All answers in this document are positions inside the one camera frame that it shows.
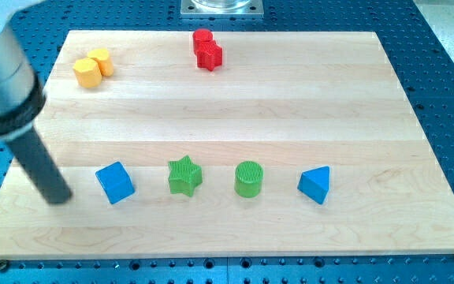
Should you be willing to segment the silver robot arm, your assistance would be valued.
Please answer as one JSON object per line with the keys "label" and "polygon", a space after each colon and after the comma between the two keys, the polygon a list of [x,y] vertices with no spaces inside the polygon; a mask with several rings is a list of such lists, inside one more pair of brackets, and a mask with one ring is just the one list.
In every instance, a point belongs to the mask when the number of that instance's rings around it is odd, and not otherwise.
{"label": "silver robot arm", "polygon": [[12,17],[43,0],[0,0],[0,136],[32,127],[47,96],[10,25]]}

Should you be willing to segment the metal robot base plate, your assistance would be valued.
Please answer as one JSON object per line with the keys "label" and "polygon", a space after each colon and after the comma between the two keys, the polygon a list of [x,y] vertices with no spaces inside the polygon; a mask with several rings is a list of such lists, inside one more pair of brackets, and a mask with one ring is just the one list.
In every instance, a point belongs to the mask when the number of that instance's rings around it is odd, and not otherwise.
{"label": "metal robot base plate", "polygon": [[181,0],[182,17],[262,16],[263,0]]}

